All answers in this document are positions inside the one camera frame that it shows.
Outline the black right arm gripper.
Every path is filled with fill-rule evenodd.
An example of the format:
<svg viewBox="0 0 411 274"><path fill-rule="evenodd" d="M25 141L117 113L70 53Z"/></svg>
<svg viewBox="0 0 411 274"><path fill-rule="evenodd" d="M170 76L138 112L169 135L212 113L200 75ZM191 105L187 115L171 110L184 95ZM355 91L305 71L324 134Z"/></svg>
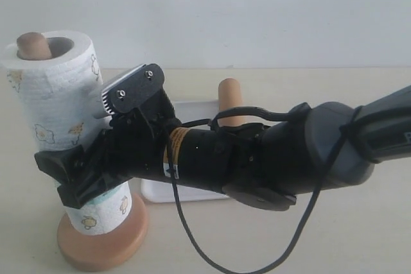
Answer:
<svg viewBox="0 0 411 274"><path fill-rule="evenodd" d="M132 178L170 183L176 174L168 162L171 131L181 122L163 90L120 97L103 95L110 112L109 128L102 130L88 150L39 151L34 159L40 171L58 182L66 207L82 208L109 189Z"/></svg>

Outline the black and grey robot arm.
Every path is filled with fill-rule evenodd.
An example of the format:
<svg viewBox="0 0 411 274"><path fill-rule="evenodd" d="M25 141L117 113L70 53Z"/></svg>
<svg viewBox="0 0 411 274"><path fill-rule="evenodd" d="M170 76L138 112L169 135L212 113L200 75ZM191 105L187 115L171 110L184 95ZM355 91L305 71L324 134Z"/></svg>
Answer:
<svg viewBox="0 0 411 274"><path fill-rule="evenodd" d="M89 148L35 154L65 206L78 209L142 178L284 211L299 194L362 184L376 164L410 156L409 87L357 108L232 108L208 120L206 130L182 124L163 89L134 104L114 114Z"/></svg>

